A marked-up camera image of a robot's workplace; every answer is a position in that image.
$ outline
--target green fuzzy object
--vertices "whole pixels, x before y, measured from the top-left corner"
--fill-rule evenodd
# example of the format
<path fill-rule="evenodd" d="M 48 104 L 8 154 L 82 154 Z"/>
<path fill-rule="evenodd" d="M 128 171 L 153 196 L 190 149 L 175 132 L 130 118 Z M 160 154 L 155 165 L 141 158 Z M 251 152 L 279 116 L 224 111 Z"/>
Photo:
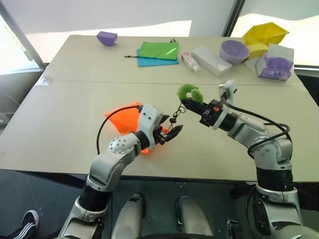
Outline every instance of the green fuzzy object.
<path fill-rule="evenodd" d="M 204 102 L 204 97 L 197 86 L 192 84 L 182 85 L 178 90 L 179 100 L 187 99 L 187 93 L 191 93 L 191 97 L 194 101 L 199 102 L 201 104 Z"/>

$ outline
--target orange cloth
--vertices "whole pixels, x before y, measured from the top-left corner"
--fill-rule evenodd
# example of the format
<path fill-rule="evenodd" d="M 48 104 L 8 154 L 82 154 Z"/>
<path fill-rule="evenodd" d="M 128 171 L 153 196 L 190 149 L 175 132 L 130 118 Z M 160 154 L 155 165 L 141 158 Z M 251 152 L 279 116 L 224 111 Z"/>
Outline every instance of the orange cloth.
<path fill-rule="evenodd" d="M 129 104 L 129 105 L 126 105 L 123 107 L 140 106 L 140 105 L 141 105 L 140 102 L 134 102 L 132 104 Z M 108 117 L 111 113 L 113 113 L 116 110 L 113 110 L 112 112 L 108 112 L 108 113 L 104 114 L 104 116 Z M 115 115 L 113 115 L 109 118 L 109 121 L 112 122 L 112 124 L 115 126 L 115 128 L 118 130 L 118 132 L 121 135 L 125 135 L 125 134 L 130 133 L 130 132 L 134 132 L 134 133 L 137 132 L 138 126 L 139 126 L 139 123 L 138 123 L 139 116 L 140 116 L 139 110 L 136 108 L 132 108 L 132 109 L 126 109 L 126 110 L 122 110 L 122 111 L 117 112 Z M 166 128 L 163 128 L 163 132 L 168 133 L 168 130 Z M 146 148 L 146 149 L 142 150 L 142 153 L 148 154 L 149 151 L 150 150 Z"/>

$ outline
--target green sheet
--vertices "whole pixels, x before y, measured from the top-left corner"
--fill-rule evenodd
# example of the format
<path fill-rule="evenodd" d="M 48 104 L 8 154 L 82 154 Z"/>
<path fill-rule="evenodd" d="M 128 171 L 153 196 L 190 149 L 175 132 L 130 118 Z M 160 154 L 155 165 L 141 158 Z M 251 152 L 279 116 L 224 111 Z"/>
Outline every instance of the green sheet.
<path fill-rule="evenodd" d="M 178 42 L 143 42 L 140 57 L 176 60 Z"/>

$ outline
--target white bottle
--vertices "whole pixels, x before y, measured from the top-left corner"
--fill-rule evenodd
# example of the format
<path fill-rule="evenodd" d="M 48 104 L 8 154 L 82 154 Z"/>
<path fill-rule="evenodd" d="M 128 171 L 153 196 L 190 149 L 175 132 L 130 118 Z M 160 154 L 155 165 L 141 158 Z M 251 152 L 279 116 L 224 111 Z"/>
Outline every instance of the white bottle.
<path fill-rule="evenodd" d="M 180 55 L 185 64 L 194 72 L 198 71 L 199 65 L 188 52 L 182 52 Z"/>

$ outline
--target black sneaker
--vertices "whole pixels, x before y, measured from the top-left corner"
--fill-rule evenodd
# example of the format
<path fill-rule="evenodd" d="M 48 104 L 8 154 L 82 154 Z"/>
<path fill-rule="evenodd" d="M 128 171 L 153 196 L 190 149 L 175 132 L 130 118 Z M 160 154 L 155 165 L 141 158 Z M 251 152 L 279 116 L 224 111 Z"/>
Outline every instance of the black sneaker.
<path fill-rule="evenodd" d="M 22 219 L 21 228 L 14 232 L 12 239 L 32 239 L 39 226 L 39 215 L 35 210 L 27 211 Z"/>

